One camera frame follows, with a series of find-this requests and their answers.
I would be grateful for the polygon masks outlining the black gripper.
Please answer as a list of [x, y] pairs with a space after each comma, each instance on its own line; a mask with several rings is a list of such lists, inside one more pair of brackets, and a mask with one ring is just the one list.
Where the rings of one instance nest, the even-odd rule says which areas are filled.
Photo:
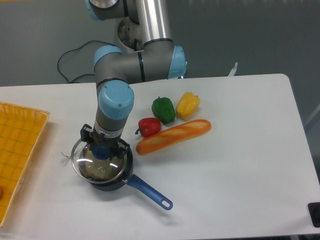
[[129, 151], [130, 145], [124, 141], [119, 140], [120, 135], [113, 138], [107, 138], [103, 133], [93, 131], [92, 127], [84, 124], [80, 130], [80, 139], [82, 142], [92, 144], [91, 152], [95, 158], [123, 158]]

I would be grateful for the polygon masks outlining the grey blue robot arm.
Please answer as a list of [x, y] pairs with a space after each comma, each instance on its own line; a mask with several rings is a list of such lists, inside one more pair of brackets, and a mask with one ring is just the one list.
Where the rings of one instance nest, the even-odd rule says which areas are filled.
[[114, 45], [94, 54], [97, 111], [92, 131], [83, 128], [81, 140], [99, 160], [119, 156], [119, 141], [134, 105], [129, 81], [148, 82], [182, 77], [187, 68], [184, 50], [171, 37], [164, 0], [88, 0], [86, 7], [96, 21], [130, 18], [140, 29], [141, 47], [124, 54]]

